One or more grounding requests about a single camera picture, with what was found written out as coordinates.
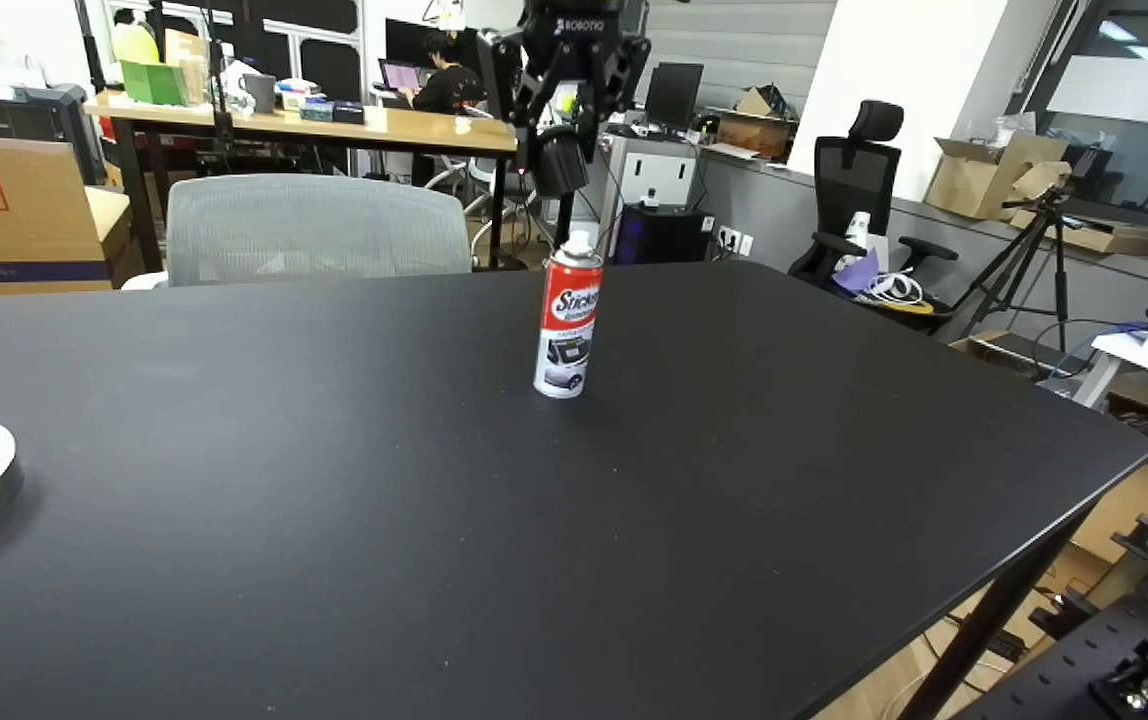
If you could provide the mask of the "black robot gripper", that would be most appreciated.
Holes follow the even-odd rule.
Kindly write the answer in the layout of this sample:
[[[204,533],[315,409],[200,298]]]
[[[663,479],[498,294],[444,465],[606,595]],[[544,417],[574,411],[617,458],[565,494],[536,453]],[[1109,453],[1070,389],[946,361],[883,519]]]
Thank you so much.
[[[654,40],[622,27],[623,0],[525,0],[520,46],[532,93],[520,114],[536,136],[582,136],[631,104]]]

